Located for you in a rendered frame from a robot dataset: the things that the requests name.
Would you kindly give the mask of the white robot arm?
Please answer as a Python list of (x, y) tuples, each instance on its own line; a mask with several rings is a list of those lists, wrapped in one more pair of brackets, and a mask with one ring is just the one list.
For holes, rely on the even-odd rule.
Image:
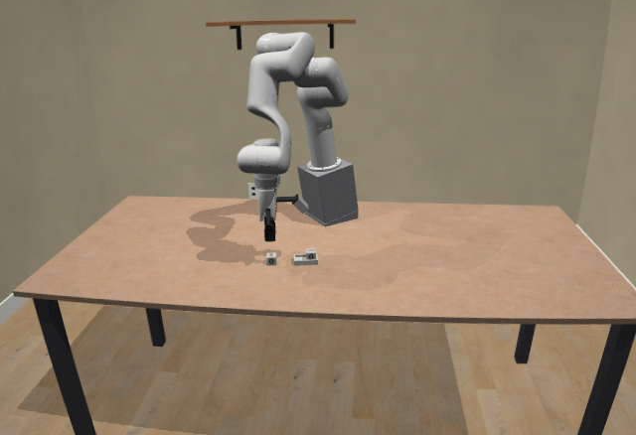
[(338, 64), (331, 58), (313, 58), (314, 40), (303, 32), (265, 34), (258, 39), (256, 50), (258, 55), (250, 62), (247, 109), (275, 124), (280, 146), (273, 139), (256, 140), (249, 146), (259, 147), (246, 146), (239, 151), (239, 169), (254, 174), (254, 184), (263, 189), (278, 187), (280, 174), (289, 169), (291, 134), (277, 108), (279, 83), (283, 81), (298, 86), (310, 153), (307, 168), (314, 172), (338, 168), (342, 161), (336, 156), (332, 119), (321, 108), (343, 106), (348, 101), (348, 88)]

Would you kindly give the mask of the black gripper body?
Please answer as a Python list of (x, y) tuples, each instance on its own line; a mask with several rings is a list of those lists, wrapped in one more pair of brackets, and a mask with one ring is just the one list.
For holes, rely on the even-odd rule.
[(266, 209), (270, 209), (270, 217), (275, 221), (277, 209), (276, 189), (279, 188), (280, 185), (270, 189), (255, 187), (258, 189), (259, 220), (264, 220), (264, 218), (266, 218)]

